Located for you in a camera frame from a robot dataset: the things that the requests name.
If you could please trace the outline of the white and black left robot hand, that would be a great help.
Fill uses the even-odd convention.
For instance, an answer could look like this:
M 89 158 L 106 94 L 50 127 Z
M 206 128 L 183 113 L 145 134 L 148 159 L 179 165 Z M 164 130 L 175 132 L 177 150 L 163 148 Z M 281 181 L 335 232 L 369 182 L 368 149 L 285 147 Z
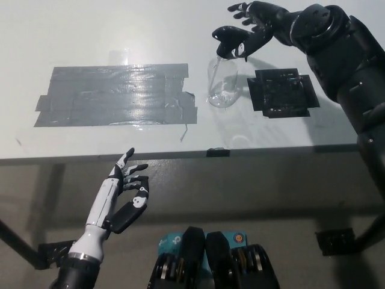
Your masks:
M 103 243 L 110 233 L 122 233 L 146 210 L 149 177 L 136 173 L 148 168 L 148 165 L 127 167 L 128 159 L 134 152 L 135 149 L 130 148 L 123 154 L 103 181 L 89 212 L 84 233 L 69 249 L 68 257 L 101 264 Z M 118 211 L 114 211 L 118 197 L 128 190 L 136 190 L 137 193 Z

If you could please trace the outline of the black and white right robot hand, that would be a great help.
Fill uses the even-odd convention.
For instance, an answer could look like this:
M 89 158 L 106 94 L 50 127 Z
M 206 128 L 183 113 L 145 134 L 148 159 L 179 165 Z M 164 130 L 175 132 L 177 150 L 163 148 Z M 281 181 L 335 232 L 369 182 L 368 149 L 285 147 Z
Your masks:
M 247 58 L 272 38 L 285 46 L 294 45 L 289 34 L 296 15 L 287 9 L 263 1 L 253 1 L 231 5 L 227 10 L 234 14 L 235 19 L 242 19 L 244 26 L 254 25 L 250 32 L 237 32 L 240 39 L 230 44 L 227 58 Z

